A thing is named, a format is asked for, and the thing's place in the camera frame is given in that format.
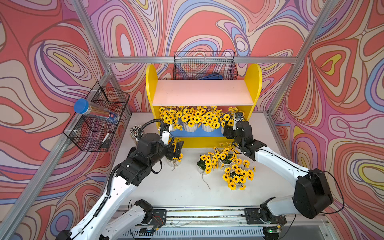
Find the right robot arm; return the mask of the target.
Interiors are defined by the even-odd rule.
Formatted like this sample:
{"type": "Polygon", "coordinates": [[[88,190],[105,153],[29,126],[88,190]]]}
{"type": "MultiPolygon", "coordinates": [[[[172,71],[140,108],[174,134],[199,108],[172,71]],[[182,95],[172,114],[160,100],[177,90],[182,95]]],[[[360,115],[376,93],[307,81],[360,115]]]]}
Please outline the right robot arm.
{"type": "Polygon", "coordinates": [[[274,217],[287,214],[301,214],[313,219],[333,204],[334,198],[323,171],[295,164],[255,140],[248,121],[224,127],[224,137],[233,139],[242,154],[273,170],[294,187],[291,196],[272,197],[263,202],[258,212],[260,221],[268,223],[274,217]]]}

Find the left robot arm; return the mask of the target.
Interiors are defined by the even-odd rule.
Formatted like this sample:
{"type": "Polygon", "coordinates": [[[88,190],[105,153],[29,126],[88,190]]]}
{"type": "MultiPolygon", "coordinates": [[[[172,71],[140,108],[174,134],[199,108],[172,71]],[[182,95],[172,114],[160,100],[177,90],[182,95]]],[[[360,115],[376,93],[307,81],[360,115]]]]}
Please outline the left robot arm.
{"type": "Polygon", "coordinates": [[[106,189],[96,205],[72,227],[57,235],[58,240],[117,240],[124,232],[139,224],[147,225],[153,218],[153,206],[145,200],[136,201],[132,208],[112,220],[123,201],[150,174],[162,158],[181,157],[183,142],[171,137],[169,123],[154,119],[143,124],[138,131],[137,146],[128,157],[116,165],[109,175],[106,189]]]}

